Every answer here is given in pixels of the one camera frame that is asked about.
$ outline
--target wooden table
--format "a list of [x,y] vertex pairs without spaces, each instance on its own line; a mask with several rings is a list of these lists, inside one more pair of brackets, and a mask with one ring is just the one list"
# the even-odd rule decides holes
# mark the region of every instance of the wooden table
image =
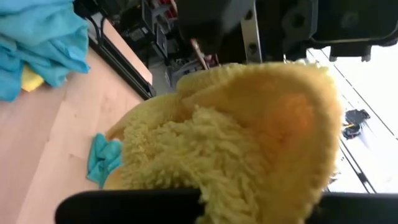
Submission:
[[[105,34],[141,75],[152,75],[112,26]],[[96,189],[86,179],[91,140],[142,99],[90,49],[86,75],[71,74],[61,88],[47,85],[0,102],[0,223],[53,223],[58,204]]]

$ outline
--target blue cloth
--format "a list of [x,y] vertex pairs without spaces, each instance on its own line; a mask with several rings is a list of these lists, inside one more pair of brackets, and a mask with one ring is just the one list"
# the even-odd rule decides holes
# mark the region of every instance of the blue cloth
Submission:
[[0,100],[18,96],[24,63],[59,87],[71,71],[88,73],[87,53],[88,24],[72,0],[1,1]]
[[88,156],[87,178],[96,182],[101,189],[110,173],[122,165],[121,149],[121,142],[107,142],[103,134],[95,136]]

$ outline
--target fuzzy fabric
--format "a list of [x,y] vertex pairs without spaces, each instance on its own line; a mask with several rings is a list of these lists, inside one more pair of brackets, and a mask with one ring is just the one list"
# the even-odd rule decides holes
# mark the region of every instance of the fuzzy fabric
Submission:
[[225,65],[133,108],[107,133],[124,165],[106,189],[196,187],[197,223],[303,223],[333,173],[342,110],[327,70]]

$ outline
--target black machine part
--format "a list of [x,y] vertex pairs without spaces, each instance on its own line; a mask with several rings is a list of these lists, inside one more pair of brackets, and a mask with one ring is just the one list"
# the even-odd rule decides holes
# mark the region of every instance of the black machine part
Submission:
[[370,118],[365,110],[349,110],[345,115],[348,125],[343,130],[343,136],[346,139],[353,139],[359,136],[362,131],[362,124]]
[[[247,35],[239,22],[252,4],[248,0],[177,1],[181,33],[196,38],[205,54],[222,55],[220,49],[243,47],[242,38],[229,36],[239,31]],[[327,46],[331,46],[332,61],[337,57],[369,61],[373,45],[391,46],[398,39],[395,0],[257,0],[255,10],[262,61],[297,60],[305,58],[308,48]]]
[[[194,223],[204,214],[197,189],[94,191],[63,201],[56,224]],[[398,195],[325,193],[308,224],[396,224]]]

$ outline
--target black object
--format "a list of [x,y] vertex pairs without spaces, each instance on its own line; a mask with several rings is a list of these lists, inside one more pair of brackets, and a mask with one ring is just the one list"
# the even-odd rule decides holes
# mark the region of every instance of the black object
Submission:
[[398,195],[327,193],[307,224],[393,224],[398,222]]
[[142,0],[121,14],[116,30],[127,44],[138,52],[155,40],[154,21],[148,3]]
[[102,25],[104,19],[101,20],[101,27],[98,28],[96,22],[91,18],[93,14],[100,10],[98,6],[93,1],[82,0],[76,0],[73,5],[76,14],[80,17],[88,18],[96,29],[97,42],[90,38],[90,47],[105,60],[105,62],[108,63],[143,100],[148,100],[155,96],[156,92],[152,85],[139,74],[106,35],[103,34]]
[[[239,22],[251,4],[242,0],[177,1],[182,34],[196,38],[205,54],[220,57],[220,49],[233,54],[230,49],[243,42],[237,37],[229,38],[236,40],[233,43],[222,40],[239,35]],[[331,46],[330,60],[362,57],[368,61],[372,45],[390,46],[398,39],[398,1],[393,0],[257,0],[256,11],[264,61],[283,61],[284,56],[297,60],[305,57],[308,48],[327,46]]]
[[113,16],[127,9],[130,0],[96,0],[96,2],[107,15]]
[[[74,195],[55,213],[56,224],[194,223],[204,213],[195,189],[94,191]],[[398,195],[325,193],[308,224],[396,224]]]
[[176,59],[186,59],[193,55],[192,44],[189,40],[183,40],[181,37],[180,29],[175,26],[170,32],[166,34],[167,40],[174,40],[177,44],[175,52],[169,52],[167,55],[166,65],[169,65],[169,61]]
[[353,139],[361,134],[362,123],[370,118],[365,110],[349,110],[346,112],[346,122],[348,127],[343,130],[346,139]]
[[167,58],[165,32],[153,18],[152,9],[145,0],[141,0],[140,4],[124,11],[114,25],[143,62],[148,62],[152,56],[159,56],[164,60]]
[[191,224],[204,213],[195,189],[94,191],[74,195],[55,212],[56,224]]

